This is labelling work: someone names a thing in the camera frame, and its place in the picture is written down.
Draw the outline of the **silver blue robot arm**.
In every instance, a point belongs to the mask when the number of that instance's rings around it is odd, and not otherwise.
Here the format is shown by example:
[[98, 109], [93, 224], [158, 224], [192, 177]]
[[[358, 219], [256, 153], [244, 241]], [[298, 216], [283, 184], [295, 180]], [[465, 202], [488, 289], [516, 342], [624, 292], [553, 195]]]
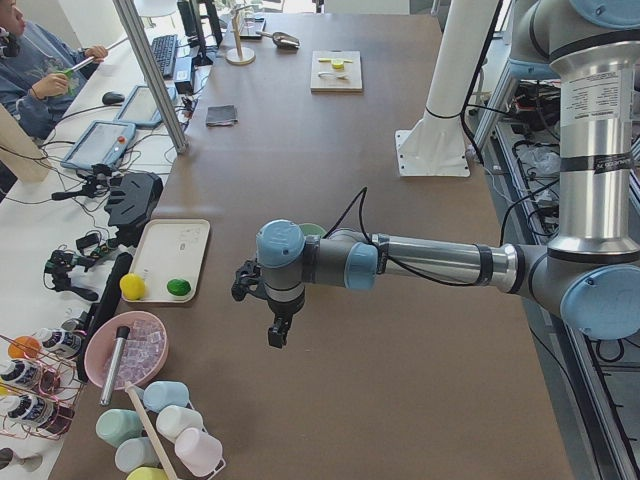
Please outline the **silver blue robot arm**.
[[635, 1], [518, 1], [511, 73], [556, 78], [560, 91], [560, 205], [557, 234], [543, 246], [497, 247], [414, 239], [332, 227], [305, 235], [292, 221], [264, 225], [256, 257], [240, 267], [236, 300], [265, 300], [274, 347], [286, 343], [310, 283], [356, 290], [384, 273], [442, 285], [490, 285], [529, 298], [590, 338], [617, 340], [639, 329], [639, 246], [628, 232]]

